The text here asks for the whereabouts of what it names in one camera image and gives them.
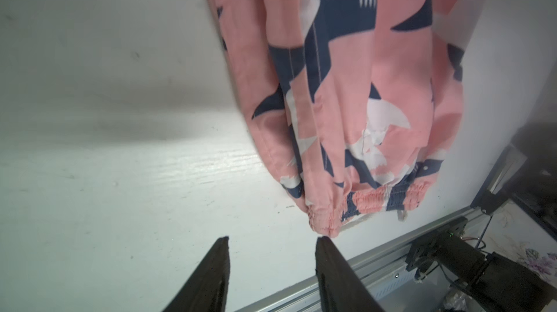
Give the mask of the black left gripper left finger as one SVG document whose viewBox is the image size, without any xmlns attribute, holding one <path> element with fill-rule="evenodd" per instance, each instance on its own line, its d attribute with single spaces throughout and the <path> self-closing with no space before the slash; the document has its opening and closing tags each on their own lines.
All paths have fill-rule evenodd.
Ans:
<svg viewBox="0 0 557 312">
<path fill-rule="evenodd" d="M 220 237 L 163 311 L 225 311 L 229 277 L 229 238 Z"/>
</svg>

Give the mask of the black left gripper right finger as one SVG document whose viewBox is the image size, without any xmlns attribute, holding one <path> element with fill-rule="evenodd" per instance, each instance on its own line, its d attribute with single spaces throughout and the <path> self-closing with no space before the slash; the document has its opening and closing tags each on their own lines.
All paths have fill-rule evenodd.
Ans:
<svg viewBox="0 0 557 312">
<path fill-rule="evenodd" d="M 316 277 L 322 311 L 384 312 L 329 237 L 316 242 Z"/>
</svg>

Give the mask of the pink patterned garment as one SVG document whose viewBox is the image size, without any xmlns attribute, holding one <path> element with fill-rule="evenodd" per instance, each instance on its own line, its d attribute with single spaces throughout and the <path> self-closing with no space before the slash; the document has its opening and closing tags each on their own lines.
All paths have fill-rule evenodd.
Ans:
<svg viewBox="0 0 557 312">
<path fill-rule="evenodd" d="M 484 0 L 207 0 L 260 157 L 320 235 L 417 208 Z"/>
</svg>

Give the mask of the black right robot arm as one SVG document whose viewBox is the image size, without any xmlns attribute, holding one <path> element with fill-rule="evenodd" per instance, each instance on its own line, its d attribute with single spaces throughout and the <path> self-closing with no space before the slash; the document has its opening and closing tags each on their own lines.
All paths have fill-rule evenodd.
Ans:
<svg viewBox="0 0 557 312">
<path fill-rule="evenodd" d="M 455 276 L 448 279 L 451 286 L 486 311 L 542 311 L 556 300 L 556 288 L 528 268 L 495 252 L 484 254 L 457 236 L 438 239 L 433 258 Z"/>
</svg>

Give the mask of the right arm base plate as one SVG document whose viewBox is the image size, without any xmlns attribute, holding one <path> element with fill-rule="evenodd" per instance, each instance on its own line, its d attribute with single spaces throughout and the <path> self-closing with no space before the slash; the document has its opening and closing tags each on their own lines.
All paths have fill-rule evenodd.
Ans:
<svg viewBox="0 0 557 312">
<path fill-rule="evenodd" d="M 461 237 L 468 222 L 461 216 L 415 239 L 406 255 L 406 271 L 427 271 L 435 261 L 435 253 L 441 244 L 449 237 Z"/>
</svg>

